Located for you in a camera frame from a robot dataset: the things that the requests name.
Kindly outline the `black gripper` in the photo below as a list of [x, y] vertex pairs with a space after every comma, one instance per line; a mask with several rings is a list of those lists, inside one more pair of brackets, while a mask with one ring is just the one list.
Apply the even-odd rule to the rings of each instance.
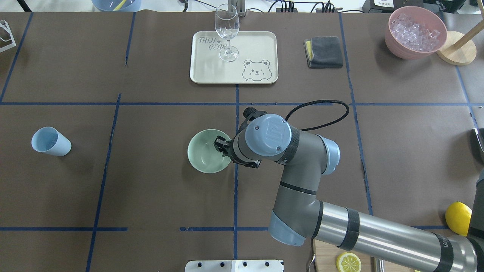
[[249, 168], [259, 168], [261, 160], [249, 162], [245, 155], [242, 155], [240, 148], [234, 143], [234, 139], [225, 139], [223, 136], [217, 136], [213, 143], [216, 151], [223, 157], [228, 157], [233, 163], [243, 165]]

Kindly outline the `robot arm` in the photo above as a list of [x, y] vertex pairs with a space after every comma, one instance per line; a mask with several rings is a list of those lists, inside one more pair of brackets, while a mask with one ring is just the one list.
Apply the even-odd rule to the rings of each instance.
[[338, 145], [290, 125], [282, 116], [247, 116], [232, 139], [214, 140], [234, 163], [258, 168], [267, 159], [284, 166], [268, 230], [289, 246], [307, 238], [355, 250], [422, 272], [483, 271], [483, 174], [468, 233], [451, 238], [316, 199], [320, 179], [340, 161]]

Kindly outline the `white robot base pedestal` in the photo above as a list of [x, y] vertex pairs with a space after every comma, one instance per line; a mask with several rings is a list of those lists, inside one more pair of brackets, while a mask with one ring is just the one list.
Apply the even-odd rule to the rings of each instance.
[[192, 260], [185, 272], [284, 272], [282, 260]]

